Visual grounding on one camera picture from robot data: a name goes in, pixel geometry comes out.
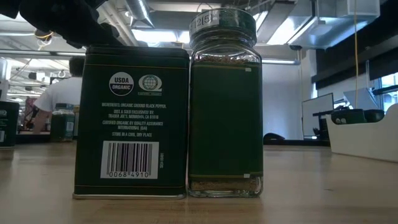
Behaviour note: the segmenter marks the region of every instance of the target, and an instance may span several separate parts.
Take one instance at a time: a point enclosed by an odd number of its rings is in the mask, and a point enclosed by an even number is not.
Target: glass jar
[[[52,142],[73,141],[73,127],[75,125],[75,114],[73,105],[68,103],[57,103],[51,117],[50,138]]]
[[[262,192],[262,64],[256,22],[239,9],[212,9],[190,24],[188,191],[194,197]]]
[[[77,131],[79,128],[79,114],[80,114],[80,105],[75,105],[73,107],[73,112],[75,114],[75,128],[73,129],[73,137],[77,138]]]

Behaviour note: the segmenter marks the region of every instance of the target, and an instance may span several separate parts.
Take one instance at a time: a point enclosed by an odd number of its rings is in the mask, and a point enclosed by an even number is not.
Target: white shirt
[[[71,77],[50,85],[34,103],[40,110],[52,112],[57,103],[80,104],[81,77]]]

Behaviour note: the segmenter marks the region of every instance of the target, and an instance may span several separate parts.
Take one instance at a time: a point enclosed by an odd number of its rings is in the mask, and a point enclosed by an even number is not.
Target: wooden table
[[[74,200],[75,144],[18,146],[0,161],[0,223],[398,223],[398,164],[272,147],[261,198]]]

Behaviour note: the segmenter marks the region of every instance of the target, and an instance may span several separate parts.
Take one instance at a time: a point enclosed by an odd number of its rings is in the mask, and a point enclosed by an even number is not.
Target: certification logo
[[[118,72],[109,80],[109,88],[116,96],[126,96],[134,88],[134,80],[126,72]]]
[[[139,86],[145,92],[139,92],[138,95],[161,96],[162,80],[156,75],[144,75],[138,81]]]

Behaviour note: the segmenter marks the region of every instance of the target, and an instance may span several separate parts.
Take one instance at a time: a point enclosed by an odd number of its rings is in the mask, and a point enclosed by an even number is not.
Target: green container
[[[52,142],[73,141],[73,127],[75,114],[73,105],[69,103],[57,103],[51,116],[50,139]]]
[[[94,46],[80,102],[75,198],[183,198],[189,57]]]
[[[262,192],[262,64],[256,22],[239,9],[212,9],[190,24],[188,190],[194,197]]]
[[[19,103],[0,101],[0,148],[15,146],[18,114]]]

